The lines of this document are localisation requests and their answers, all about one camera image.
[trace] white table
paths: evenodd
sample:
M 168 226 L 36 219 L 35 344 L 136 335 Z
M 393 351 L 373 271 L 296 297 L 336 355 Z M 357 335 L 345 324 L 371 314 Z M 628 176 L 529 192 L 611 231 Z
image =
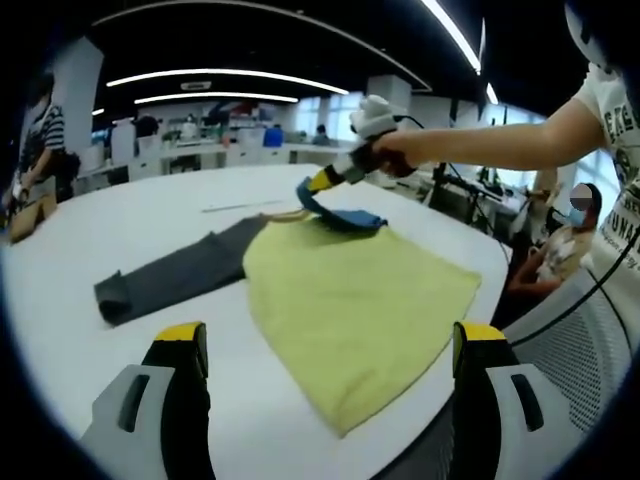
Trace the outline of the white table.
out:
M 313 165 L 226 168 L 146 179 L 74 198 L 22 243 L 3 249 L 7 300 L 29 374 L 74 438 L 91 404 L 170 325 L 207 324 L 209 448 L 220 480 L 364 480 L 400 454 L 453 391 L 449 345 L 402 396 L 339 440 L 305 399 L 253 323 L 246 281 L 117 328 L 101 318 L 93 285 L 258 212 L 298 206 Z M 489 322 L 507 273 L 499 244 L 423 205 L 361 182 L 321 194 L 329 207 L 365 208 L 407 239 L 475 270 L 469 318 Z M 211 206 L 272 202 L 201 213 Z

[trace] black cable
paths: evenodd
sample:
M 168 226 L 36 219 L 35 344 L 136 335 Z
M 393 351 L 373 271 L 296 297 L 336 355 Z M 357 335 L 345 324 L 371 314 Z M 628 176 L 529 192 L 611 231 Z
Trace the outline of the black cable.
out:
M 395 117 L 399 121 L 402 120 L 404 118 L 408 118 L 409 120 L 412 120 L 416 125 L 418 125 L 420 128 L 422 128 L 424 130 L 424 127 L 422 126 L 422 124 L 420 122 L 418 122 L 415 118 L 409 116 L 409 115 L 402 115 L 402 116 L 398 116 Z M 460 179 L 462 181 L 464 181 L 464 179 L 462 178 L 462 176 L 460 175 L 460 173 L 458 173 L 458 171 L 455 169 L 455 167 L 453 165 L 451 165 L 449 163 L 449 166 L 451 167 L 451 169 L 455 172 L 456 175 L 458 175 L 458 177 L 460 177 Z M 484 219 L 487 221 L 487 225 L 489 225 L 491 227 L 491 225 L 489 224 L 489 221 L 486 217 L 486 215 L 484 214 L 484 212 L 482 211 L 482 209 L 480 208 L 479 205 L 476 204 L 476 206 L 478 207 L 478 211 L 480 212 L 480 214 L 484 217 Z M 517 347 L 518 345 L 521 345 L 529 340 L 534 339 L 535 337 L 537 337 L 538 335 L 546 332 L 547 330 L 549 330 L 551 327 L 553 327 L 554 325 L 558 324 L 559 322 L 561 322 L 562 320 L 564 320 L 565 318 L 567 318 L 569 315 L 571 315 L 573 312 L 575 312 L 576 310 L 578 310 L 578 308 L 580 308 L 582 305 L 584 305 L 584 303 L 589 300 L 598 290 L 600 290 L 602 288 L 602 286 L 604 285 L 604 283 L 611 277 L 611 275 L 613 275 L 613 273 L 618 269 L 618 267 L 620 266 L 620 264 L 623 262 L 623 260 L 625 259 L 625 257 L 629 254 L 629 252 L 631 252 L 631 249 L 633 248 L 633 246 L 638 242 L 638 239 L 640 238 L 640 228 L 636 229 L 636 233 L 634 234 L 633 238 L 631 239 L 631 241 L 629 242 L 629 244 L 624 248 L 624 250 L 620 253 L 620 256 L 618 257 L 618 259 L 613 263 L 613 265 L 611 265 L 611 268 L 609 268 L 609 270 L 607 270 L 607 272 L 602 276 L 602 278 L 600 278 L 600 280 L 598 280 L 596 282 L 596 284 L 589 289 L 589 291 L 587 293 L 585 293 L 582 297 L 580 297 L 572 306 L 568 307 L 564 312 L 562 312 L 560 315 L 558 315 L 556 318 L 554 318 L 553 320 L 551 320 L 548 324 L 546 324 L 544 327 L 540 328 L 539 330 L 530 333 L 529 335 L 521 338 L 520 340 L 517 340 L 513 343 L 511 343 L 512 347 Z M 505 253 L 505 255 L 507 254 L 506 250 L 504 249 L 504 246 L 502 246 L 502 242 L 498 241 L 498 243 L 500 243 L 500 246 L 502 247 L 502 251 Z
M 411 120 L 413 123 L 415 123 L 418 127 L 420 127 L 422 130 L 424 130 L 424 126 L 415 118 L 413 118 L 410 115 L 398 115 L 396 117 L 394 117 L 394 120 L 396 120 L 396 122 L 402 121 L 403 119 L 408 119 Z M 460 179 L 460 181 L 462 181 L 465 184 L 468 184 L 468 182 L 462 177 L 462 175 L 460 175 L 460 172 L 458 172 L 458 170 L 456 170 L 456 168 L 453 166 L 453 164 L 451 163 L 447 163 L 447 165 L 449 165 L 449 167 L 451 167 L 451 170 L 453 170 L 453 173 L 455 173 L 458 178 Z M 493 225 L 491 225 L 491 222 L 489 221 L 488 216 L 484 213 L 484 210 L 482 210 L 482 208 L 480 207 L 480 205 L 478 204 L 478 199 L 476 198 L 475 200 L 475 208 L 478 211 L 478 213 L 480 214 L 480 216 L 484 219 L 484 221 L 487 224 L 487 227 L 489 228 L 489 230 L 491 231 L 491 235 L 493 236 L 493 238 L 495 238 L 496 236 L 496 231 L 493 228 Z M 509 254 L 507 253 L 507 250 L 504 248 L 504 245 L 502 244 L 502 242 L 498 239 L 496 239 L 498 244 L 500 245 L 500 248 L 502 249 L 502 253 L 504 254 L 504 258 L 507 261 L 507 267 L 511 264 L 511 258 L 509 257 Z
M 589 300 L 589 298 L 591 298 L 598 290 L 600 290 L 602 288 L 602 285 L 604 285 L 604 282 L 606 282 L 609 279 L 609 277 L 611 277 L 611 275 L 613 275 L 613 272 L 615 272 L 617 270 L 617 268 L 620 266 L 622 261 L 629 254 L 629 252 L 631 251 L 633 246 L 636 244 L 636 242 L 638 241 L 638 238 L 640 238 L 640 228 L 636 229 L 635 235 L 633 236 L 633 238 L 631 239 L 629 244 L 624 248 L 624 250 L 622 251 L 622 253 L 618 257 L 618 259 L 615 262 L 613 262 L 613 265 L 611 265 L 611 268 L 609 270 L 607 270 L 607 273 L 605 273 L 602 276 L 602 278 L 600 280 L 598 280 L 596 282 L 596 284 L 593 287 L 591 287 L 591 289 L 587 293 L 585 293 L 582 297 L 580 297 L 576 301 L 576 303 L 571 305 L 569 308 L 567 308 L 564 312 L 562 312 L 560 315 L 558 315 L 555 319 L 553 319 L 551 322 L 546 324 L 544 327 L 540 328 L 539 330 L 536 330 L 533 333 L 530 333 L 529 335 L 527 335 L 526 337 L 521 338 L 520 340 L 517 340 L 517 341 L 511 343 L 511 346 L 512 347 L 517 347 L 518 345 L 537 337 L 541 333 L 544 333 L 547 330 L 549 330 L 551 327 L 556 325 L 558 322 L 560 322 L 560 321 L 564 320 L 565 318 L 567 318 L 569 315 L 571 315 L 573 312 L 575 312 L 578 308 L 580 308 L 587 300 Z

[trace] face mask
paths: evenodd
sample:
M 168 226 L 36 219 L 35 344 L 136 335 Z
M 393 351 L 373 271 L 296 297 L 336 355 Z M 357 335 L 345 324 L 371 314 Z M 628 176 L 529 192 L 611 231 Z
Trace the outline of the face mask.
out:
M 587 212 L 581 212 L 580 210 L 572 208 L 569 212 L 569 223 L 573 227 L 581 227 L 586 216 Z

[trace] robotic arm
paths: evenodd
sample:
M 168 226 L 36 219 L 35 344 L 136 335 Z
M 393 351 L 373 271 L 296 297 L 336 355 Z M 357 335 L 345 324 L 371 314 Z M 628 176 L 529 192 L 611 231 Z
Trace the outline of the robotic arm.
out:
M 351 130 L 359 137 L 359 145 L 345 157 L 336 160 L 320 171 L 309 184 L 315 194 L 328 190 L 344 181 L 355 184 L 368 173 L 378 170 L 384 162 L 389 162 L 396 177 L 411 175 L 411 168 L 401 152 L 381 151 L 374 153 L 372 146 L 382 135 L 398 129 L 398 122 L 404 117 L 393 115 L 391 105 L 384 98 L 369 95 L 360 101 L 360 109 L 351 114 Z

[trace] yellow cloth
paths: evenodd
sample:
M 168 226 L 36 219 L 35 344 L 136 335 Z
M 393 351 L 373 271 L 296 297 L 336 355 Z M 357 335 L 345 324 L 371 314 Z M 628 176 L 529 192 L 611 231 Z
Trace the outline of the yellow cloth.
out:
M 342 437 L 422 375 L 480 285 L 388 227 L 354 239 L 269 224 L 244 259 L 253 318 Z

